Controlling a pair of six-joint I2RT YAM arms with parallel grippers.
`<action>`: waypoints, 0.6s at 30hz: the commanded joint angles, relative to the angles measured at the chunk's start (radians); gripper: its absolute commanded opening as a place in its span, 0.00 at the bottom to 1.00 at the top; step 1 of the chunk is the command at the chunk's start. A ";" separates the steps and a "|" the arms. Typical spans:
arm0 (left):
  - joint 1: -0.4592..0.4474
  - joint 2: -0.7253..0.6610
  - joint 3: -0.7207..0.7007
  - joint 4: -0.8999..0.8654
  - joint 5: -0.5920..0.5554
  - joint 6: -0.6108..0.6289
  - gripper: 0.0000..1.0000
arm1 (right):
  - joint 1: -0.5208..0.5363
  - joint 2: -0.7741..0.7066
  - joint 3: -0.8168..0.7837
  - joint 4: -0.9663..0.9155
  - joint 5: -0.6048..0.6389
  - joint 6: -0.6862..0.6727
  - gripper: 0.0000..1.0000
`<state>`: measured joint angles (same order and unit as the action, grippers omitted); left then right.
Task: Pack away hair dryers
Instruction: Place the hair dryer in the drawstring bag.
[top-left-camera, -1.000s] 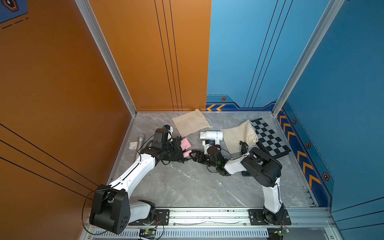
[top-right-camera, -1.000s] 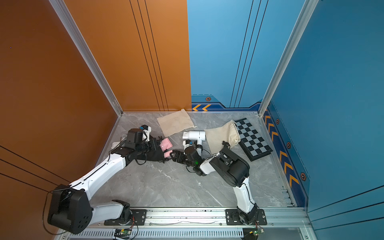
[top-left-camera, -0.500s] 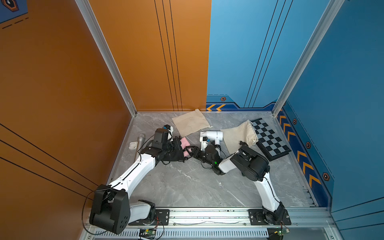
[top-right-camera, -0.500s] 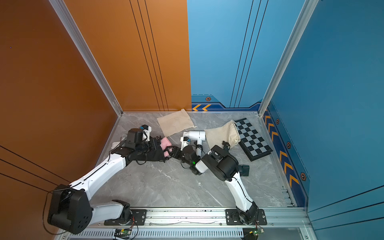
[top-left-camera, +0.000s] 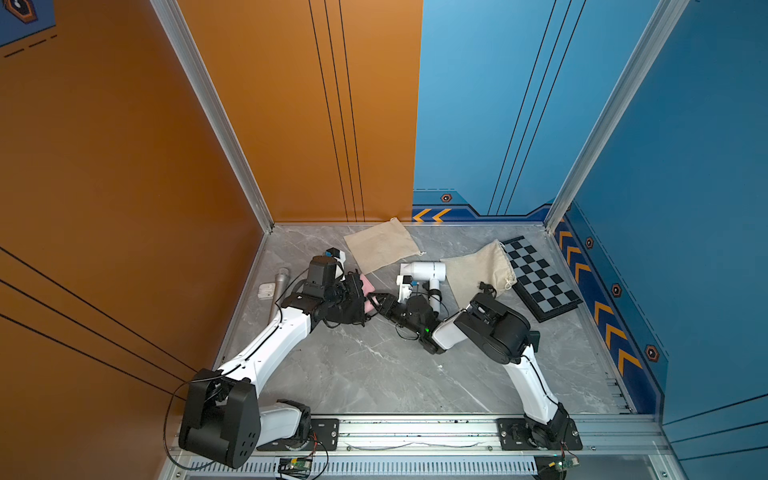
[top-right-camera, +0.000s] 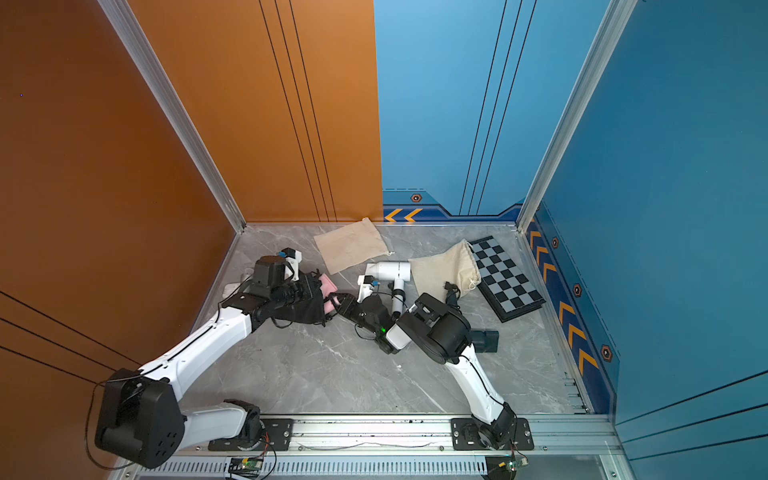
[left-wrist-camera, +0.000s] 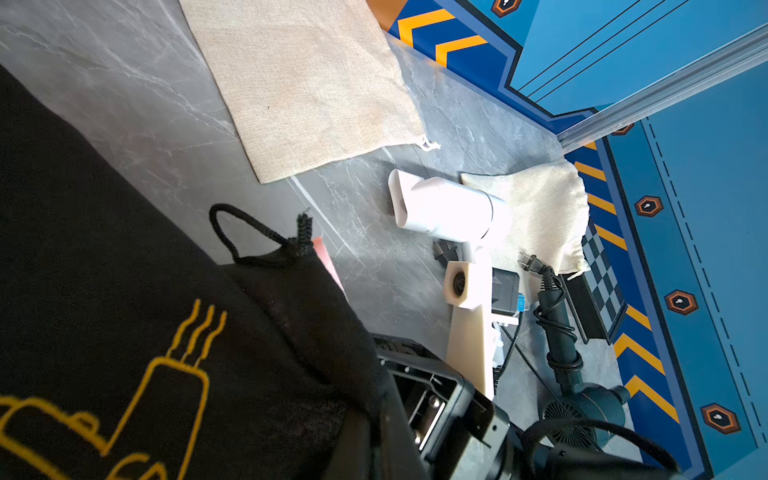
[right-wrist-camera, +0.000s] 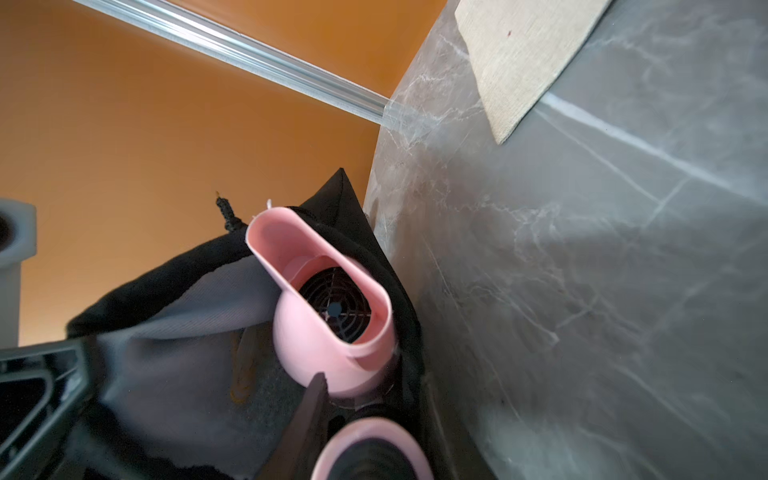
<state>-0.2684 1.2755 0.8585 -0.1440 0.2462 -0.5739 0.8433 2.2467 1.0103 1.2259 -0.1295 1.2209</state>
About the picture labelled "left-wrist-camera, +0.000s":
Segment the black drawstring dryer bag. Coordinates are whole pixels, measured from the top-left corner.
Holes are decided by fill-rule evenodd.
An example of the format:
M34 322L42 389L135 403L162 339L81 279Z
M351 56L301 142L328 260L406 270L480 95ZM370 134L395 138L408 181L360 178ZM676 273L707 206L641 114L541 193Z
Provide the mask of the black drawstring dryer bag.
M1 75L1 475L373 479L388 381L301 232L220 266Z

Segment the white hair dryer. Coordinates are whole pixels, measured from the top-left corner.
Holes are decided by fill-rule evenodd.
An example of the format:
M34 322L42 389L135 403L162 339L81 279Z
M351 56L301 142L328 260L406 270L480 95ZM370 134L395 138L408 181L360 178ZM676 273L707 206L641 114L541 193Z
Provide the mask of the white hair dryer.
M397 169L388 188L398 228L457 243L466 262L489 265L510 232L510 206L484 191Z

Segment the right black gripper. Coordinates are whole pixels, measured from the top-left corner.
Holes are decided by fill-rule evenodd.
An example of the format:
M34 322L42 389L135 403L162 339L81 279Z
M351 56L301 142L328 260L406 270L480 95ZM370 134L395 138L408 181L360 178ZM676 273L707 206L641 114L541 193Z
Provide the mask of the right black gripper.
M373 336L431 479L514 479L507 413L421 344Z

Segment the pink hair dryer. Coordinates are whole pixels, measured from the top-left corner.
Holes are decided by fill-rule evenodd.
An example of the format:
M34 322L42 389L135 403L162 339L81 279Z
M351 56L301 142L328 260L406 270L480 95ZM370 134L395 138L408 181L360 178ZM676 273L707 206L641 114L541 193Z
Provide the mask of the pink hair dryer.
M316 237L312 240L313 249L322 264L324 265L326 271L331 275L332 279L336 283L336 285L340 288L343 294L346 294L343 284L339 278L339 275L337 273L337 270L333 264L332 258L328 252L327 247L325 246L323 242L322 237Z

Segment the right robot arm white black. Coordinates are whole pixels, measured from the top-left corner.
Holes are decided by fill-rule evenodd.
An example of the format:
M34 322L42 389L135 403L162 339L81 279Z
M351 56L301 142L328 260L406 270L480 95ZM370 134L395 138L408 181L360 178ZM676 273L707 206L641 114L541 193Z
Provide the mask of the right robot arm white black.
M545 420L523 431L472 383L421 344L374 338L380 363L394 377L412 439L431 479L679 479L676 461L624 427L598 420ZM635 444L655 465L542 438L563 427L599 427Z

